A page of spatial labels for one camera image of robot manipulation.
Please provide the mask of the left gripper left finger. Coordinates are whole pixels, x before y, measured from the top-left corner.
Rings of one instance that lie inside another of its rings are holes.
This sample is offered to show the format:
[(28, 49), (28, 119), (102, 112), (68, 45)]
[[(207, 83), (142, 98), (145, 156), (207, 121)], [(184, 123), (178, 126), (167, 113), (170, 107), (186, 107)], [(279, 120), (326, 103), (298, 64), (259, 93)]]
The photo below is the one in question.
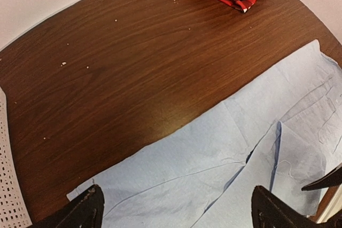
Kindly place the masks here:
[(94, 184), (59, 211), (31, 225), (31, 227), (101, 227), (104, 213), (104, 194)]

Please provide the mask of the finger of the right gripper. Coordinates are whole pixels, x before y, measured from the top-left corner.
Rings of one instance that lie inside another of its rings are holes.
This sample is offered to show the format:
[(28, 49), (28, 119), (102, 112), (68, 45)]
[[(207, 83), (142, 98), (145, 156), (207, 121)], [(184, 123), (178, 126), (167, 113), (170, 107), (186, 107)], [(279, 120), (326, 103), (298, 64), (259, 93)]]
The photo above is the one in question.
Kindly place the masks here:
[(342, 184), (341, 164), (331, 170), (324, 177), (304, 186), (302, 191), (320, 190), (323, 188), (339, 186)]

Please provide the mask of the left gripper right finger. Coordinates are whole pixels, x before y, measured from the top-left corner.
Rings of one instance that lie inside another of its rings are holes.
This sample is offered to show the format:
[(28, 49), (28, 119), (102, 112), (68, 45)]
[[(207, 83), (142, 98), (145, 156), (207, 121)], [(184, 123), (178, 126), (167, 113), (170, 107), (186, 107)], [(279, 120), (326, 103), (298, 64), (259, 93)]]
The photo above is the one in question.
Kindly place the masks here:
[(341, 227), (341, 211), (326, 222), (315, 223), (299, 214), (263, 186), (256, 186), (252, 193), (253, 227)]

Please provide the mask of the light blue long sleeve shirt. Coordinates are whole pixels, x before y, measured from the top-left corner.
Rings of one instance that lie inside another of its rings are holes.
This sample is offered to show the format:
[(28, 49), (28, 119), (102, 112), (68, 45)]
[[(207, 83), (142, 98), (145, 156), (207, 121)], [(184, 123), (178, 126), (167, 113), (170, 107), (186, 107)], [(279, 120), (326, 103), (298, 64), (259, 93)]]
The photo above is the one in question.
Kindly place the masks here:
[(173, 134), (93, 176), (103, 227), (251, 227), (257, 185), (298, 213), (341, 163), (341, 68), (314, 40)]

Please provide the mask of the white plastic laundry basket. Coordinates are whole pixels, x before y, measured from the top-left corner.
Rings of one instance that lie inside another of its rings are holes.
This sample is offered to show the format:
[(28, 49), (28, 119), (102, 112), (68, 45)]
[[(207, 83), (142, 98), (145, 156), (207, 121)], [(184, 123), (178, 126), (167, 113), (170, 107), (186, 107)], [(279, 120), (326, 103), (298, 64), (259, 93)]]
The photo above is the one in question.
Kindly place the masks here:
[(15, 172), (7, 121), (6, 95), (1, 91), (1, 227), (31, 225)]

